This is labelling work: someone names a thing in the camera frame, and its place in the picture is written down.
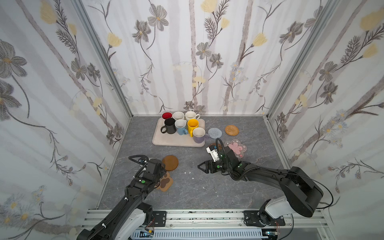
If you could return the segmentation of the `pink flower silicone coaster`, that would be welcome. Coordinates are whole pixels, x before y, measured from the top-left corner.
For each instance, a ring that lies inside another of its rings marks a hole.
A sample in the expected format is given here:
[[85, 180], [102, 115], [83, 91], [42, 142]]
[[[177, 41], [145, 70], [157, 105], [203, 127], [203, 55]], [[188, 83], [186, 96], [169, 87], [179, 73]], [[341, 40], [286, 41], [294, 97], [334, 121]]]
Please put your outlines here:
[[247, 151], [247, 147], [237, 139], [233, 139], [230, 142], [225, 142], [225, 147], [229, 147], [235, 153], [238, 159], [243, 158], [244, 152]]

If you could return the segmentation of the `brown paw print coaster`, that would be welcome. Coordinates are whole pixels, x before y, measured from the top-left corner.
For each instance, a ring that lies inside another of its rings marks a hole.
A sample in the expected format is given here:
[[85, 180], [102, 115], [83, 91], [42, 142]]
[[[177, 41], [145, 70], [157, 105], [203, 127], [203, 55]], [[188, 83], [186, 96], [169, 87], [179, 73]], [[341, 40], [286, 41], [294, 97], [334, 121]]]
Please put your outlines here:
[[171, 175], [169, 172], [167, 172], [161, 179], [160, 183], [158, 184], [158, 189], [162, 192], [166, 192], [169, 190], [169, 188], [174, 183], [174, 180], [171, 178]]

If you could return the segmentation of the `plain round wooden coaster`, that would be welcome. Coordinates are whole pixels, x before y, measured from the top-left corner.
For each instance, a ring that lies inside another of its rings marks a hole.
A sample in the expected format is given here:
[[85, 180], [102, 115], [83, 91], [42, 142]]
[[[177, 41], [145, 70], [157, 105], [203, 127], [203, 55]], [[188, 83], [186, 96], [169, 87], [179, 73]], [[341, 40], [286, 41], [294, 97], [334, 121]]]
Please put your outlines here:
[[165, 156], [162, 162], [165, 164], [165, 169], [168, 172], [174, 171], [179, 166], [178, 158], [173, 155]]

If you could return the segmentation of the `purple mug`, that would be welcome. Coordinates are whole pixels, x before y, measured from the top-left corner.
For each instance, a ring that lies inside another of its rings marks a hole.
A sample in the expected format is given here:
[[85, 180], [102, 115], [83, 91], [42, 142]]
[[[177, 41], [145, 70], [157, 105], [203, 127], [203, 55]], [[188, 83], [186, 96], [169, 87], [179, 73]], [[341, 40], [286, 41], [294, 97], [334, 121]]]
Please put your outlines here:
[[197, 144], [203, 143], [210, 136], [206, 133], [205, 129], [198, 127], [193, 130], [193, 139]]

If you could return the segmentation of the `blue woven round coaster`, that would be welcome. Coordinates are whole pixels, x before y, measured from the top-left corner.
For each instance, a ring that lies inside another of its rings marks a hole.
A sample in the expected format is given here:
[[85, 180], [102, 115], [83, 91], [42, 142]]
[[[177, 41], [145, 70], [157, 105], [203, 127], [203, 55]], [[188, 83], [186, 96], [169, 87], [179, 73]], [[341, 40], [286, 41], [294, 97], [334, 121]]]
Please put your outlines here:
[[220, 138], [222, 136], [222, 131], [218, 128], [210, 128], [208, 130], [208, 135], [211, 139], [217, 139], [217, 138]]

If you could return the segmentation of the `rattan woven round coaster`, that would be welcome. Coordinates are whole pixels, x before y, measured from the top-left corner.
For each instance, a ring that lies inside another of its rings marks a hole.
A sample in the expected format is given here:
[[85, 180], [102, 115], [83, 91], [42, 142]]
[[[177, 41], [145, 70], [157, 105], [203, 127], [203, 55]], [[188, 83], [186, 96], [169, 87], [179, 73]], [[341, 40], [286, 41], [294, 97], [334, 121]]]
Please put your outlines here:
[[234, 125], [228, 125], [225, 127], [225, 132], [229, 136], [237, 136], [240, 132], [239, 128]]

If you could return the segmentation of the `beige serving tray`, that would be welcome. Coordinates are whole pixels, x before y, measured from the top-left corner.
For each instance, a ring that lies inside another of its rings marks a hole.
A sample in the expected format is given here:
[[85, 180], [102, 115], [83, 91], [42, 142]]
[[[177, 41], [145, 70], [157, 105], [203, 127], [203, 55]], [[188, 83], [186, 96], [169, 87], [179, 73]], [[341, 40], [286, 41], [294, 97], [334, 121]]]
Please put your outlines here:
[[175, 134], [162, 134], [161, 127], [164, 125], [164, 119], [158, 118], [157, 125], [155, 128], [155, 133], [152, 139], [152, 143], [157, 146], [174, 146], [174, 147], [203, 147], [206, 143], [206, 140], [203, 140], [202, 143], [196, 143], [193, 138], [189, 135], [179, 135]]

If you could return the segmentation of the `glossy brown round coaster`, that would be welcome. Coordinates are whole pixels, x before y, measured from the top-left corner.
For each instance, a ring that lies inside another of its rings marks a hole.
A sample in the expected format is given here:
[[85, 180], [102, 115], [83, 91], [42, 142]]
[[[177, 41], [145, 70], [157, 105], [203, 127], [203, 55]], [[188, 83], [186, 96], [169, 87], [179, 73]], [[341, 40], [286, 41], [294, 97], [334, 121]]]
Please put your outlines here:
[[223, 149], [223, 148], [222, 148], [221, 144], [218, 144], [218, 145], [216, 146], [215, 143], [210, 144], [209, 147], [208, 147], [208, 151], [209, 151], [209, 152], [212, 152], [213, 150], [219, 150], [219, 151], [222, 151], [222, 149]]

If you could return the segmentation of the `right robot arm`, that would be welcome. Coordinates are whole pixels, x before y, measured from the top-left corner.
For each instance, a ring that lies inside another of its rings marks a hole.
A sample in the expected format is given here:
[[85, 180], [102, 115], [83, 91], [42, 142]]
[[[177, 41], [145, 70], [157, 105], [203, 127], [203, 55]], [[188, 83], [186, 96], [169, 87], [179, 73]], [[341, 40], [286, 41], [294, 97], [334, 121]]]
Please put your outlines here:
[[240, 161], [229, 147], [208, 147], [211, 160], [198, 165], [198, 169], [206, 174], [221, 173], [234, 181], [258, 182], [280, 189], [284, 196], [275, 200], [266, 200], [260, 209], [247, 217], [247, 224], [265, 227], [274, 223], [284, 215], [297, 213], [311, 218], [319, 206], [324, 187], [310, 178], [299, 167], [290, 169], [271, 169], [250, 162]]

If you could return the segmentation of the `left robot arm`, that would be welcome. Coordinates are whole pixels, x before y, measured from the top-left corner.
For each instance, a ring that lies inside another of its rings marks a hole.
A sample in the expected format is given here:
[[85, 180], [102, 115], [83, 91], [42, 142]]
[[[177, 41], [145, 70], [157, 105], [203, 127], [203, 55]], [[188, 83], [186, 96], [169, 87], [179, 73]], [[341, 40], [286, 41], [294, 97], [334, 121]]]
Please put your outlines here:
[[125, 188], [119, 203], [92, 230], [82, 230], [78, 240], [114, 240], [134, 210], [151, 193], [166, 174], [165, 165], [157, 159], [148, 160]]

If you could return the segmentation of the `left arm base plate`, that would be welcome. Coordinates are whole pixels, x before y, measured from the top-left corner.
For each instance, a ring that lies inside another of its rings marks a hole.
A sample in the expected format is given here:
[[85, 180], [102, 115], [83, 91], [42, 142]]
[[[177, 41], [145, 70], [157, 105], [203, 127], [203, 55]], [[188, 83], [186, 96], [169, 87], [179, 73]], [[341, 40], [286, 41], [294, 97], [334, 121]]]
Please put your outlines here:
[[149, 223], [146, 224], [146, 228], [165, 227], [167, 221], [166, 211], [154, 211]]

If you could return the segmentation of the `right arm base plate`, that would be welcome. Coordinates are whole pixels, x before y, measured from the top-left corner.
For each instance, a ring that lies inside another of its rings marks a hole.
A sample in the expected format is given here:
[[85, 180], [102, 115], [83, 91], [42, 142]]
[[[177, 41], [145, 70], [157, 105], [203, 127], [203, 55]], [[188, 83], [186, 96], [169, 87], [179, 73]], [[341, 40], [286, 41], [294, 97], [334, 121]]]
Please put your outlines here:
[[247, 227], [278, 227], [285, 226], [285, 220], [283, 217], [273, 219], [264, 211], [243, 211], [244, 223]]

